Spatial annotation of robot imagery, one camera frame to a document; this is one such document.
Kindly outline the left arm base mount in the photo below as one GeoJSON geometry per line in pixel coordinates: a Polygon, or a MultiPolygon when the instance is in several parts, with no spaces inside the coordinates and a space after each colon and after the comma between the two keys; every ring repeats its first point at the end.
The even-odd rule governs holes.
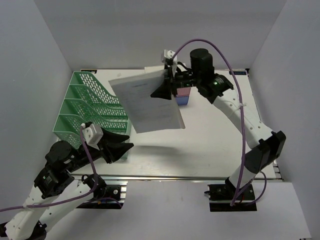
{"type": "Polygon", "coordinates": [[[77,209],[120,210],[124,204],[126,189],[124,185],[107,183],[98,176],[93,197],[80,204],[77,209]]]}

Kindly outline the pink drawer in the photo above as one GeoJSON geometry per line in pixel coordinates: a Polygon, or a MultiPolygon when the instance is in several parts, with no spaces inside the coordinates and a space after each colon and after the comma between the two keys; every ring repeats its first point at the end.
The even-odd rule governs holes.
{"type": "Polygon", "coordinates": [[[178,88],[176,97],[189,96],[191,92],[191,87],[178,88]]]}

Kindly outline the purple-blue wide drawer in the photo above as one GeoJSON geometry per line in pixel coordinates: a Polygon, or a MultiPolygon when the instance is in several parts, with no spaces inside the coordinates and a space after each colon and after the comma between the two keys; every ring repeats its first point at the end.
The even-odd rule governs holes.
{"type": "Polygon", "coordinates": [[[189,95],[176,96],[175,100],[179,106],[186,106],[189,102],[189,95]]]}

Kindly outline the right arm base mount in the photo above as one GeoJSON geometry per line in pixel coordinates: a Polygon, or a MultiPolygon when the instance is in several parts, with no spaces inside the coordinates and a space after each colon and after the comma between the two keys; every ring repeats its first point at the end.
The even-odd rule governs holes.
{"type": "Polygon", "coordinates": [[[257,204],[252,203],[255,199],[255,192],[252,181],[239,189],[239,195],[233,206],[231,206],[234,192],[232,184],[227,183],[208,184],[204,195],[209,199],[209,210],[213,213],[219,212],[256,212],[257,204]]]}

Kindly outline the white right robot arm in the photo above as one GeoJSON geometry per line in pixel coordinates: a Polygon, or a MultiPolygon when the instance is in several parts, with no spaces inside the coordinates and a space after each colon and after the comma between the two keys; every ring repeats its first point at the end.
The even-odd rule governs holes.
{"type": "Polygon", "coordinates": [[[219,109],[242,134],[242,143],[249,152],[241,158],[240,166],[226,180],[226,195],[236,200],[261,170],[276,160],[284,147],[286,135],[266,126],[250,108],[240,102],[240,95],[224,75],[215,72],[213,56],[207,49],[190,52],[191,67],[179,70],[176,53],[164,50],[161,61],[165,74],[152,98],[171,100],[179,88],[196,87],[199,94],[219,109]]]}

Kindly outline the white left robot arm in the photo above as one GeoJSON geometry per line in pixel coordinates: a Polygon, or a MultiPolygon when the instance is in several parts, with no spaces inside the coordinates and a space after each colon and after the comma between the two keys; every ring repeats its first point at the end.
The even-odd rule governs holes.
{"type": "Polygon", "coordinates": [[[0,225],[0,236],[10,240],[43,240],[47,233],[71,211],[91,202],[119,201],[115,189],[108,186],[93,169],[83,175],[78,187],[67,199],[56,199],[75,180],[72,172],[93,165],[97,159],[112,164],[118,161],[134,144],[125,134],[117,134],[98,125],[80,127],[81,145],[74,148],[68,141],[59,140],[46,154],[46,164],[34,180],[31,191],[18,213],[0,225]]]}

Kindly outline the clear document folder with papers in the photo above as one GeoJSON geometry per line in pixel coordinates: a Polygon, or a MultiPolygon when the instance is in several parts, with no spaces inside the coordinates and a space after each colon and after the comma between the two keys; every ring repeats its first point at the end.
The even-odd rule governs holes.
{"type": "Polygon", "coordinates": [[[170,99],[151,97],[164,83],[165,72],[158,70],[109,81],[138,134],[185,128],[179,106],[172,95],[170,99]]]}

